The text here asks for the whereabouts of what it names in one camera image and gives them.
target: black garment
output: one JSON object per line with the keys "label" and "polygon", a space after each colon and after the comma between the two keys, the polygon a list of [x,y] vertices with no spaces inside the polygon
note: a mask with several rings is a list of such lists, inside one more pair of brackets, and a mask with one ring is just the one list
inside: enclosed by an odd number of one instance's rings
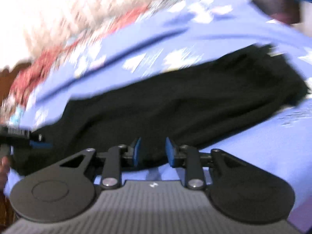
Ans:
{"label": "black garment", "polygon": [[202,148],[251,127],[307,94],[300,76],[282,55],[270,57],[269,48],[249,46],[216,61],[71,100],[58,122],[37,130],[54,149],[23,161],[16,157],[14,168],[27,174],[83,149],[105,152],[136,137],[142,138],[140,168],[153,167],[167,162],[168,136]]}

